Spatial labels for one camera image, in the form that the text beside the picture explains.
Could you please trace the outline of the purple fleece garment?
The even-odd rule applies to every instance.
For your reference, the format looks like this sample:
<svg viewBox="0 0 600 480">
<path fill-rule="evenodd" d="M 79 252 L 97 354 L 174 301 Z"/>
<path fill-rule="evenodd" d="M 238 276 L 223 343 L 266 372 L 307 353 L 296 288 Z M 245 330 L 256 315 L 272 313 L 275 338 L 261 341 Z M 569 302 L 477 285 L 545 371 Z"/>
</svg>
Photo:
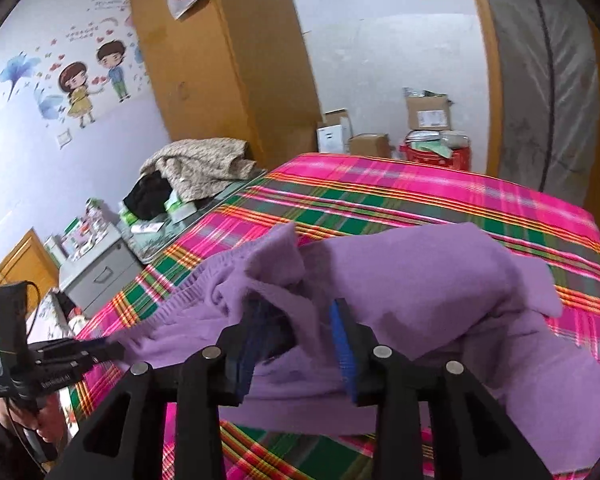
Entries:
<svg viewBox="0 0 600 480">
<path fill-rule="evenodd" d="M 464 364 L 554 472 L 600 457 L 600 363 L 556 336 L 553 275 L 470 223 L 391 229 L 300 245 L 290 223 L 201 263 L 146 320 L 114 333 L 123 365 L 163 367 L 213 344 L 257 295 L 289 318 L 297 343 L 258 365 L 250 393 L 224 419 L 294 434 L 366 434 L 375 414 L 344 383 L 328 310 L 347 301 L 355 321 L 410 360 Z"/>
</svg>

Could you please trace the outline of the grey bedside drawer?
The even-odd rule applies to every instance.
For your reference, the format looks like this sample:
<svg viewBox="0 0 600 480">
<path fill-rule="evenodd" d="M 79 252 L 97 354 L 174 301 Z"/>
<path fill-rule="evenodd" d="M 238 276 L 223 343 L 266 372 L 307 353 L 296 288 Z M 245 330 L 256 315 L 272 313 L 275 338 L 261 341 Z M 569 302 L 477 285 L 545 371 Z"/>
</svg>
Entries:
<svg viewBox="0 0 600 480">
<path fill-rule="evenodd" d="M 120 231 L 110 224 L 107 234 L 89 252 L 61 266 L 59 288 L 87 318 L 92 318 L 141 270 Z"/>
</svg>

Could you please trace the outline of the wooden headboard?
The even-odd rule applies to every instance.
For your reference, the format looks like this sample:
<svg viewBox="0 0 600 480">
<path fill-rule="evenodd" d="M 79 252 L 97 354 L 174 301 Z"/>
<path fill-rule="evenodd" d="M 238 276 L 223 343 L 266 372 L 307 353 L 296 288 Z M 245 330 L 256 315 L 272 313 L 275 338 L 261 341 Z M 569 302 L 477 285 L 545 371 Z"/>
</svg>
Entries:
<svg viewBox="0 0 600 480">
<path fill-rule="evenodd" d="M 59 283 L 59 269 L 46 252 L 34 229 L 30 229 L 0 263 L 0 285 L 30 281 L 40 297 Z"/>
</svg>

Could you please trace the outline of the black cloth pile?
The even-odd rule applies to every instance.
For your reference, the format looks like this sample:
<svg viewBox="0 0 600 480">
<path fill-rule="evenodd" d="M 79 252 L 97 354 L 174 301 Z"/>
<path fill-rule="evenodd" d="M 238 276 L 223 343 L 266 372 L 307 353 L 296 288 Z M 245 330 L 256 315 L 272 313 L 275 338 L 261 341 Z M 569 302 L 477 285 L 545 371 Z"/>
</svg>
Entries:
<svg viewBox="0 0 600 480">
<path fill-rule="evenodd" d="M 159 171 L 140 177 L 123 199 L 126 209 L 137 219 L 151 220 L 166 212 L 164 203 L 170 198 L 172 186 Z"/>
</svg>

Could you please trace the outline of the green white boxes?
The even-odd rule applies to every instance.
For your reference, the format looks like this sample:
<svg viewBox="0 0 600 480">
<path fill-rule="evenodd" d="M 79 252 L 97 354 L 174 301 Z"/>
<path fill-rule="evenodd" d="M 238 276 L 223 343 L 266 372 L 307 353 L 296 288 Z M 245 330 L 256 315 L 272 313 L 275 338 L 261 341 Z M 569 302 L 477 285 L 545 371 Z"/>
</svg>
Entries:
<svg viewBox="0 0 600 480">
<path fill-rule="evenodd" d="M 143 222 L 143 219 L 138 218 L 129 211 L 124 203 L 120 203 L 119 206 L 118 216 L 127 226 L 132 226 L 137 222 Z M 162 214 L 157 214 L 155 217 L 149 218 L 148 222 L 166 221 L 166 219 L 169 219 L 172 222 L 180 222 L 190 217 L 192 214 L 196 214 L 198 211 L 194 202 L 183 202 L 178 196 L 170 197 L 163 206 L 166 208 L 166 211 Z"/>
</svg>

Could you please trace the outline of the beige floral cloth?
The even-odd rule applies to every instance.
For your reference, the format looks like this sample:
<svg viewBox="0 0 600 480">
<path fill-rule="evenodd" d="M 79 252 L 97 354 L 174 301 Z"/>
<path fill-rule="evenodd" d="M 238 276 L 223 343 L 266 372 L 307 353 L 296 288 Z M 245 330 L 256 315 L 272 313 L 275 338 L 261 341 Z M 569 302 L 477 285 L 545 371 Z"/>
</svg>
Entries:
<svg viewBox="0 0 600 480">
<path fill-rule="evenodd" d="M 259 168 L 246 157 L 246 148 L 246 141 L 232 138 L 175 141 L 151 155 L 140 175 L 158 171 L 183 202 L 203 200 L 256 175 Z"/>
</svg>

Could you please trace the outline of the pink plaid bed sheet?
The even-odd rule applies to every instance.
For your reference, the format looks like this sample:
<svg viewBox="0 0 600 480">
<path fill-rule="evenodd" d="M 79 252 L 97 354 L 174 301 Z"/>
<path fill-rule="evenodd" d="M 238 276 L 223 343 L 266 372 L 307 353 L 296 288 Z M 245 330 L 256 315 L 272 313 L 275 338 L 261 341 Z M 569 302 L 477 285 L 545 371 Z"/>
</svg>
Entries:
<svg viewBox="0 0 600 480">
<path fill-rule="evenodd" d="M 393 226 L 475 223 L 550 266 L 564 313 L 548 326 L 600 362 L 600 231 L 588 212 L 481 174 L 344 155 L 298 156 L 222 200 L 127 282 L 78 338 L 148 318 L 204 258 L 289 221 L 300 244 Z M 229 479 L 370 479 L 371 436 L 300 437 L 222 422 L 221 437 Z"/>
</svg>

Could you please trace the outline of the white open cardboard box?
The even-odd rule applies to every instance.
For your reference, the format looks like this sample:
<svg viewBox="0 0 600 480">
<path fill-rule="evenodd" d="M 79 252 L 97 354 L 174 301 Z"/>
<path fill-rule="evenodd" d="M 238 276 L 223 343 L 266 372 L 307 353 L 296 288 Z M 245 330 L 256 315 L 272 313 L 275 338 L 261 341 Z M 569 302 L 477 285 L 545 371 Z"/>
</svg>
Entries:
<svg viewBox="0 0 600 480">
<path fill-rule="evenodd" d="M 327 154 L 347 154 L 352 138 L 352 125 L 345 108 L 323 114 L 316 129 L 317 151 Z"/>
</svg>

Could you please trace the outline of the small brown cardboard box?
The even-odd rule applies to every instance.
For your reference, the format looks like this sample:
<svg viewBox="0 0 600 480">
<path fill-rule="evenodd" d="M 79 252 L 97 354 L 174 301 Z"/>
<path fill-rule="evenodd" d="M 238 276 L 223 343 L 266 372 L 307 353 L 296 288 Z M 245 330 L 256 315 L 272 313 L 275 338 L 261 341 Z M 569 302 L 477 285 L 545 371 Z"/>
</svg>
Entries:
<svg viewBox="0 0 600 480">
<path fill-rule="evenodd" d="M 391 157 L 389 138 L 385 133 L 365 133 L 352 136 L 349 153 L 356 156 Z"/>
</svg>

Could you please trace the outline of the wooden wardrobe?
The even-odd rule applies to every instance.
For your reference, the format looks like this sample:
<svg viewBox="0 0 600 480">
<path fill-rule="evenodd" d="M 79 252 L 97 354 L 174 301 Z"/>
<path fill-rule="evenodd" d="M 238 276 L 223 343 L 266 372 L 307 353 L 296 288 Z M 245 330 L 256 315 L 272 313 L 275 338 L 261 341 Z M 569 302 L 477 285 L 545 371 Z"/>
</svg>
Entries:
<svg viewBox="0 0 600 480">
<path fill-rule="evenodd" d="M 273 169 L 316 149 L 322 120 L 294 0 L 130 0 L 152 91 L 172 140 L 235 138 Z"/>
</svg>

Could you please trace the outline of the labelled brown cardboard box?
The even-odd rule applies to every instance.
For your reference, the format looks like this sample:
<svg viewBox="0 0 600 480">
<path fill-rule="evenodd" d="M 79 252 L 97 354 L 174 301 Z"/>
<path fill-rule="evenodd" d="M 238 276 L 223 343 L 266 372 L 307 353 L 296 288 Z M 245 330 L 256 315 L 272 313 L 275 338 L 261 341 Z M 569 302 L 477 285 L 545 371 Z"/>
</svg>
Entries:
<svg viewBox="0 0 600 480">
<path fill-rule="evenodd" d="M 404 88 L 403 92 L 408 128 L 430 131 L 451 129 L 451 101 L 446 94 L 411 87 Z"/>
</svg>

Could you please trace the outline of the plastic door curtain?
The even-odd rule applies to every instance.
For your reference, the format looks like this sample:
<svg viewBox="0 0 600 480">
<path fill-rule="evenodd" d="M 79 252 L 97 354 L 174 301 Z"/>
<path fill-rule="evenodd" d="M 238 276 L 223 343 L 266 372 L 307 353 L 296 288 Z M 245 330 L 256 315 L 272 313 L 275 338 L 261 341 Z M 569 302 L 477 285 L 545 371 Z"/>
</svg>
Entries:
<svg viewBox="0 0 600 480">
<path fill-rule="evenodd" d="M 577 0 L 489 0 L 503 81 L 498 175 L 581 206 L 600 118 L 597 58 Z"/>
</svg>

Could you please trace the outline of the cartoon couple wall sticker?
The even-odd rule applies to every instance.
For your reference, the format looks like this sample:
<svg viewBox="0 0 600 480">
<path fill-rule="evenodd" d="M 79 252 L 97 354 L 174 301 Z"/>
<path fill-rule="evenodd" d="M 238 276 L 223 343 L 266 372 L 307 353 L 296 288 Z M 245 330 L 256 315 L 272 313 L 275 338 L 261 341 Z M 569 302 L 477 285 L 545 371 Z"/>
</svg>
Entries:
<svg viewBox="0 0 600 480">
<path fill-rule="evenodd" d="M 59 74 L 57 82 L 68 101 L 66 115 L 78 123 L 80 129 L 94 124 L 94 96 L 99 96 L 108 87 L 114 90 L 119 103 L 131 99 L 125 81 L 123 62 L 126 45 L 121 40 L 111 40 L 96 51 L 97 64 L 106 74 L 91 78 L 84 62 L 68 64 Z"/>
</svg>

